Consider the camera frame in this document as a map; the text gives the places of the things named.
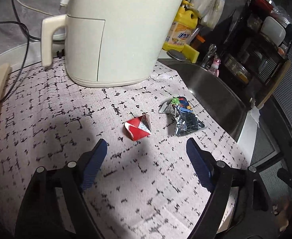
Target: yellow bottle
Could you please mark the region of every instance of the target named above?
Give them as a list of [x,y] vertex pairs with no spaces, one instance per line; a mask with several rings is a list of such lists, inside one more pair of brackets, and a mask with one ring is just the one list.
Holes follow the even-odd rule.
[[185,5],[190,3],[186,0],[182,1],[179,7],[174,22],[168,32],[168,36],[163,45],[163,49],[169,51],[170,49],[181,52],[185,46],[187,38],[198,24],[198,17],[191,10],[185,10]]

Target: brown object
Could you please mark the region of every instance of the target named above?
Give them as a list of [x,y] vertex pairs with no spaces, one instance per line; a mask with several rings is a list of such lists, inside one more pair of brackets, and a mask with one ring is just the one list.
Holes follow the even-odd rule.
[[198,48],[200,47],[200,45],[202,43],[204,43],[205,40],[202,36],[200,36],[199,34],[193,39],[193,42],[191,43],[191,47],[195,50],[198,50]]
[[291,66],[291,61],[287,60],[281,69],[276,74],[275,78],[266,86],[263,91],[260,91],[256,96],[257,108],[261,109],[261,107],[266,103],[266,101],[271,97],[277,86],[282,81],[283,77],[285,76],[286,72],[289,70]]

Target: folded paper wrapper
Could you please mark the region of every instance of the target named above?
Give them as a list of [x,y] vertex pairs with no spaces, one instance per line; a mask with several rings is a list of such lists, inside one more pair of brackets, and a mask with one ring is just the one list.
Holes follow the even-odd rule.
[[133,141],[142,139],[151,134],[151,127],[148,114],[144,114],[138,118],[128,120],[124,124],[125,128],[131,135]]

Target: stainless steel sink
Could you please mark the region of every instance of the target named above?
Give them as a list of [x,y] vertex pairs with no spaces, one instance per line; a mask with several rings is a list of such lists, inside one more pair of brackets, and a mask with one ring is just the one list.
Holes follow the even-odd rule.
[[209,115],[235,140],[247,115],[247,108],[222,81],[198,65],[159,59],[159,62],[178,72],[183,82]]

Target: white patterned tablecloth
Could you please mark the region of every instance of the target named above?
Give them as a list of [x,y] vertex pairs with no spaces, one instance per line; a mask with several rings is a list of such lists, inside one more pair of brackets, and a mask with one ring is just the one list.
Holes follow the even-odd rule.
[[[187,238],[210,195],[187,157],[187,139],[193,137],[217,160],[246,168],[236,142],[207,114],[177,72],[160,63],[144,82],[115,88],[81,87],[69,79],[64,64],[64,59],[55,59],[47,71],[41,63],[25,67],[15,94],[2,105],[0,221],[14,232],[24,192],[38,166],[61,168],[103,138],[108,153],[96,184],[84,197],[104,236]],[[16,74],[10,75],[8,86]],[[173,118],[158,114],[159,106],[173,96],[185,96],[207,129],[173,136]],[[150,116],[152,134],[134,142],[125,136],[124,122],[144,113]],[[224,218],[233,203],[232,195]],[[72,231],[67,215],[64,222]]]

